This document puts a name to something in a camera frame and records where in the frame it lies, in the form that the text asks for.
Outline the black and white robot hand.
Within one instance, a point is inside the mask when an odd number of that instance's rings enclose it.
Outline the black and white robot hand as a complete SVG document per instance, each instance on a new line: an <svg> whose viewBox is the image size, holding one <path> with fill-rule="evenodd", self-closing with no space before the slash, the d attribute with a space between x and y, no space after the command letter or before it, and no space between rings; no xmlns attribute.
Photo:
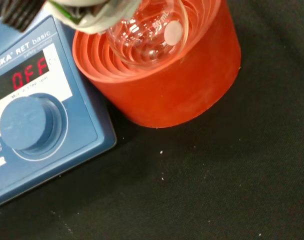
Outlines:
<svg viewBox="0 0 304 240"><path fill-rule="evenodd" d="M2 0L1 21L24 32L41 10L47 10L74 30L99 34L132 18L140 4L140 0Z"/></svg>

